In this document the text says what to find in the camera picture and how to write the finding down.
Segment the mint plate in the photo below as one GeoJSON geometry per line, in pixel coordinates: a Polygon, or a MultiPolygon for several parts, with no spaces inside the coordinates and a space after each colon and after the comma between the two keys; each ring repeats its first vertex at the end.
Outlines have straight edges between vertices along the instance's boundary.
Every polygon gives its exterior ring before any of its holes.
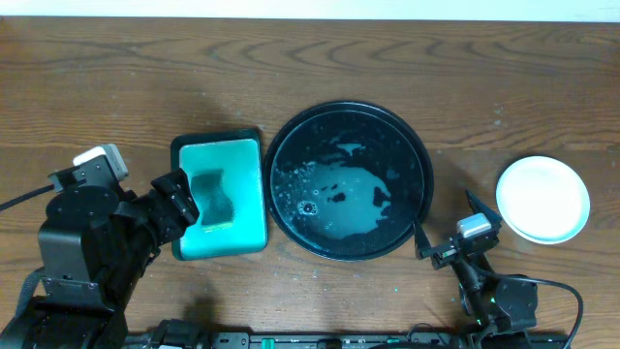
{"type": "Polygon", "coordinates": [[[591,208],[582,178],[567,164],[528,156],[510,164],[496,185],[496,204],[506,224],[538,244],[559,244],[585,227],[591,208]]]}

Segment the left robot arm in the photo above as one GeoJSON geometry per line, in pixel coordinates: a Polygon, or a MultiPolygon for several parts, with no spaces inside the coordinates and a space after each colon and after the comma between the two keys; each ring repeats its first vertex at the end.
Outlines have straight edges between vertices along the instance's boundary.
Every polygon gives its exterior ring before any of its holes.
{"type": "Polygon", "coordinates": [[[117,181],[68,186],[46,207],[43,265],[22,285],[4,348],[121,348],[126,307],[163,245],[197,222],[187,175],[156,178],[136,196],[117,181]]]}

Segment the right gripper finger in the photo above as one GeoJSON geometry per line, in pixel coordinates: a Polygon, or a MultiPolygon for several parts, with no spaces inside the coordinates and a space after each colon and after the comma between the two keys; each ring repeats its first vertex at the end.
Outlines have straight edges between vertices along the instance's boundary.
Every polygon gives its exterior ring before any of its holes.
{"type": "Polygon", "coordinates": [[[474,214],[482,213],[492,226],[500,226],[502,217],[499,213],[491,209],[469,189],[465,190],[468,204],[474,214]]]}
{"type": "Polygon", "coordinates": [[[418,253],[425,253],[431,248],[431,245],[426,233],[416,217],[413,220],[413,227],[415,228],[414,239],[416,251],[418,253]]]}

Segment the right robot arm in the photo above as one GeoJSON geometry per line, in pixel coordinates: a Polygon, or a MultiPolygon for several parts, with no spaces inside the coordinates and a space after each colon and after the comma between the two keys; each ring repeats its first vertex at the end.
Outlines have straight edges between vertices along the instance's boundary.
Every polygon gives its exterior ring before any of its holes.
{"type": "Polygon", "coordinates": [[[502,217],[471,191],[465,194],[473,214],[456,223],[456,233],[445,243],[431,245],[419,221],[413,221],[417,257],[456,275],[461,305],[476,321],[460,336],[460,347],[527,348],[526,331],[537,324],[537,286],[521,275],[494,272],[485,253],[499,243],[502,217]]]}

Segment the dark green sponge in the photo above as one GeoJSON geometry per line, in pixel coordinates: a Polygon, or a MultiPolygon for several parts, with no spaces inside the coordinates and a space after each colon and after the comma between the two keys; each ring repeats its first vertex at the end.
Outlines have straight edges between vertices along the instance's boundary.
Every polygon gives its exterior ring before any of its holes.
{"type": "Polygon", "coordinates": [[[201,215],[200,227],[213,231],[230,227],[234,210],[223,186],[223,171],[209,171],[194,176],[191,192],[201,215]]]}

